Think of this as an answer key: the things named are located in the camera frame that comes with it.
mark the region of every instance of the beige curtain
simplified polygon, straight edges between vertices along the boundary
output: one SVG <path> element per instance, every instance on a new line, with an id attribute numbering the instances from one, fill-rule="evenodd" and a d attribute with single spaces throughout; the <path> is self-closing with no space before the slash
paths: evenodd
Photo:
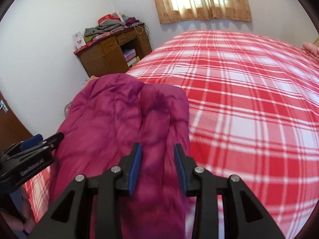
<path id="1" fill-rule="evenodd" d="M 160 23 L 231 19 L 251 22 L 248 0 L 155 0 Z"/>

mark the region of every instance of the purple jacket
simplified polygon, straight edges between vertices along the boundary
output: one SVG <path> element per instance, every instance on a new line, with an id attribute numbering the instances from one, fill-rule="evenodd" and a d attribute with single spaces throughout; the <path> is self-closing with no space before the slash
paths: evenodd
<path id="1" fill-rule="evenodd" d="M 145 84 L 126 74 L 93 80 L 74 99 L 59 131 L 65 135 L 52 165 L 50 201 L 77 174 L 102 174 L 142 145 L 136 190 L 120 200 L 124 239 L 184 239 L 188 201 L 178 185 L 173 147 L 189 153 L 189 104 L 185 92 Z M 95 233 L 92 215 L 91 238 Z"/>

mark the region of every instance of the red plaid bedsheet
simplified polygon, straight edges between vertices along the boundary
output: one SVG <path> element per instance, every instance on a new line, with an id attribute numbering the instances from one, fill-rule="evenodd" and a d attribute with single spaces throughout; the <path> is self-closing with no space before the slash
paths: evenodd
<path id="1" fill-rule="evenodd" d="M 199 30 L 166 42 L 128 74 L 183 88 L 191 156 L 216 175 L 238 174 L 293 238 L 319 199 L 318 67 L 278 40 Z M 26 184 L 36 220 L 47 208 L 49 171 L 39 176 Z M 193 204 L 188 238 L 194 211 Z"/>

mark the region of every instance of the silver rivet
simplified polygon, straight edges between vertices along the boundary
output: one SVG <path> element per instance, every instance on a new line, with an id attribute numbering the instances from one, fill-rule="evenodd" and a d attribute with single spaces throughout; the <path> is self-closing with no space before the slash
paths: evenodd
<path id="1" fill-rule="evenodd" d="M 204 169 L 204 167 L 196 166 L 194 170 L 197 173 L 203 173 L 205 169 Z"/>
<path id="2" fill-rule="evenodd" d="M 81 182 L 82 180 L 84 180 L 84 175 L 83 174 L 78 174 L 78 175 L 76 175 L 76 177 L 75 177 L 75 180 L 77 181 L 77 182 Z"/>
<path id="3" fill-rule="evenodd" d="M 233 181 L 233 182 L 239 182 L 240 178 L 238 175 L 236 174 L 233 174 L 230 176 L 230 179 Z"/>
<path id="4" fill-rule="evenodd" d="M 119 166 L 113 166 L 112 168 L 111 168 L 111 171 L 112 172 L 114 172 L 114 173 L 117 173 L 117 172 L 120 172 L 121 171 L 121 167 L 119 167 Z"/>

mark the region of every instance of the green cloth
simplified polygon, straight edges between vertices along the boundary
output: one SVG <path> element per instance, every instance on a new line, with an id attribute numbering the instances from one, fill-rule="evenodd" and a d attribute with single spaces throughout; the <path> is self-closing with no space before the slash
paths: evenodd
<path id="1" fill-rule="evenodd" d="M 90 42 L 94 37 L 98 36 L 99 34 L 95 34 L 95 35 L 92 35 L 92 36 L 84 36 L 84 41 L 85 43 L 88 43 Z"/>

